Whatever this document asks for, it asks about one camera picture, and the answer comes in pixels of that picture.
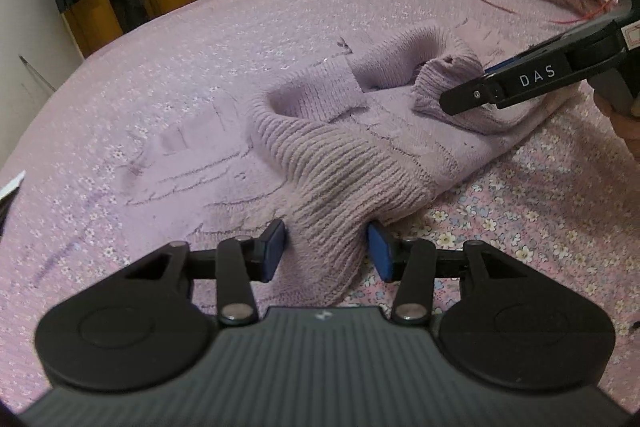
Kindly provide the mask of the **person's right hand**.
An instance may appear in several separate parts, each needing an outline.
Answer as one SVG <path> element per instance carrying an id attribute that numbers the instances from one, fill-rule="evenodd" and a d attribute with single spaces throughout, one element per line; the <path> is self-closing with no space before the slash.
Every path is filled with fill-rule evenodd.
<path id="1" fill-rule="evenodd" d="M 616 113 L 613 106 L 602 96 L 593 93 L 593 102 L 600 113 L 608 118 L 615 134 L 622 139 L 635 161 L 640 157 L 640 124 L 637 117 L 628 117 Z"/>

